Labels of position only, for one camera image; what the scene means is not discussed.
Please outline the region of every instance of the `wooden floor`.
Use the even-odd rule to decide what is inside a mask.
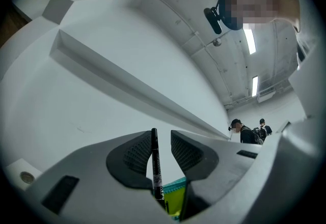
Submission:
[[[11,6],[0,26],[0,47],[28,22]]]

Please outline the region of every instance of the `white ceiling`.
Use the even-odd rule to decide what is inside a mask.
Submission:
[[[277,21],[253,30],[256,53],[249,55],[243,30],[216,35],[203,10],[217,0],[142,0],[139,9],[162,27],[193,59],[215,89],[226,109],[252,101],[252,77],[259,76],[258,91],[289,88],[296,69],[296,39],[291,26]],[[219,37],[219,47],[210,44]]]

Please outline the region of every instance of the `person wearing black cap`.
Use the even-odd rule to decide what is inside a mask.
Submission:
[[[255,134],[253,131],[245,126],[239,119],[234,119],[231,123],[229,130],[233,133],[240,132],[240,142],[245,144],[257,144],[255,141]]]
[[[265,119],[260,119],[260,128],[264,128],[266,130],[267,135],[271,135],[272,130],[268,125],[265,125]]]

